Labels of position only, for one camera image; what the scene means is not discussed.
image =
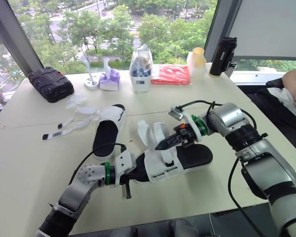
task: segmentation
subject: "black bag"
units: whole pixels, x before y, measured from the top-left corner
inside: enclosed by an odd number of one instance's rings
[[[55,103],[74,92],[71,82],[52,67],[29,74],[30,83],[49,102]]]

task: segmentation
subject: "white cloth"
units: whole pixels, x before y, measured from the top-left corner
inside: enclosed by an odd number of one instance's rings
[[[268,88],[268,92],[275,96],[287,109],[289,109],[296,116],[296,107],[294,105],[294,98],[289,90],[286,88]]]

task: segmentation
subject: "shoe insole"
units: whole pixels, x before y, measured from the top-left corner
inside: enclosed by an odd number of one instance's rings
[[[188,148],[178,146],[177,156],[183,169],[206,165],[213,159],[213,153],[211,150],[202,144],[194,144]]]
[[[114,150],[114,145],[107,145],[98,150],[95,149],[105,143],[116,142],[117,134],[118,129],[113,121],[105,120],[100,122],[93,142],[93,154],[98,157],[106,157],[111,154]]]

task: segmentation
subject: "black cable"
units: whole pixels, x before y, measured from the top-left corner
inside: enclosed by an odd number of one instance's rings
[[[183,109],[184,107],[189,106],[189,105],[193,105],[193,104],[196,104],[196,103],[204,103],[204,104],[208,104],[208,105],[210,105],[209,110],[210,110],[211,107],[214,108],[214,106],[221,106],[221,105],[222,105],[222,104],[216,104],[215,101],[213,101],[213,102],[211,103],[211,102],[208,102],[208,101],[206,101],[206,100],[194,100],[194,101],[191,101],[191,102],[186,103],[186,104],[184,104],[184,105],[177,106],[176,109],[178,109],[179,111],[182,112],[182,109]],[[252,120],[253,127],[254,127],[255,129],[257,129],[257,123],[256,123],[255,119],[252,117],[252,115],[249,114],[247,111],[245,111],[245,110],[243,110],[243,109],[240,109],[240,110],[241,110],[243,113],[245,113],[245,114],[246,114],[246,115]],[[207,114],[206,114],[206,120],[207,120],[207,121],[208,121],[208,119],[207,119],[207,118],[208,118],[208,113],[209,113],[209,111],[207,111]]]
[[[215,101],[213,101],[213,102],[211,103],[211,105],[208,107],[208,110],[207,110],[207,112],[206,112],[206,116],[205,116],[205,119],[206,119],[206,122],[207,122],[208,127],[209,127],[211,130],[213,130],[213,131],[215,131],[215,130],[213,129],[213,126],[212,126],[211,120],[208,118],[208,116],[209,116],[209,112],[210,112],[211,109],[213,109],[214,107],[215,107]]]
[[[180,110],[180,111],[182,111],[182,109],[183,109],[184,107],[186,107],[186,106],[190,106],[190,105],[193,105],[193,104],[196,104],[196,103],[204,103],[204,104],[208,104],[208,105],[211,105],[211,104],[212,104],[211,102],[208,102],[208,101],[206,101],[206,100],[194,100],[194,101],[191,101],[191,102],[186,103],[186,104],[184,104],[184,105],[177,106],[177,109]]]
[[[255,231],[257,232],[257,234],[259,236],[261,236],[261,237],[265,237],[265,235],[255,225],[255,223],[253,222],[253,220],[248,216],[248,214],[244,211],[244,209],[239,205],[239,203],[236,201],[236,199],[232,195],[232,192],[231,192],[231,179],[232,179],[232,175],[233,175],[233,173],[235,171],[235,168],[236,168],[236,166],[238,164],[238,161],[239,161],[239,159],[237,158],[237,160],[233,164],[233,167],[232,167],[231,172],[229,174],[229,178],[228,178],[228,192],[229,192],[229,195],[230,195],[231,199],[233,200],[233,202],[236,204],[236,206],[239,209],[239,211],[242,213],[242,215],[247,219],[247,221],[253,227],[253,229],[255,229]]]
[[[69,181],[69,184],[70,185],[73,180],[74,180],[74,177],[75,175],[77,174],[78,170],[80,169],[80,167],[82,166],[82,164],[94,153],[96,152],[98,149],[100,148],[103,148],[103,147],[106,147],[106,146],[110,146],[110,145],[119,145],[121,146],[121,152],[125,151],[126,150],[126,146],[124,144],[121,144],[121,143],[116,143],[116,142],[110,142],[110,143],[105,143],[103,145],[100,145],[98,146],[96,149],[94,149],[93,151],[91,151],[81,162],[80,164],[77,166],[77,168],[74,170],[73,172],[73,175],[71,176],[70,178],[70,181]]]
[[[241,109],[241,111],[242,111],[243,113],[245,113],[245,114],[251,119],[251,121],[252,121],[252,123],[253,123],[253,127],[254,127],[255,130],[256,130],[256,129],[257,129],[257,123],[256,123],[255,119],[252,117],[252,115],[249,114],[247,111],[245,111],[245,110],[243,110],[243,109]]]

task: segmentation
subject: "window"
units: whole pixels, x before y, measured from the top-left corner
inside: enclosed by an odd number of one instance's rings
[[[8,0],[42,64],[66,74],[128,69],[146,43],[156,64],[186,63],[204,47],[217,0]]]
[[[236,59],[236,71],[288,72],[296,68],[292,60]]]
[[[15,63],[9,51],[0,44],[0,92],[9,99],[25,75]]]

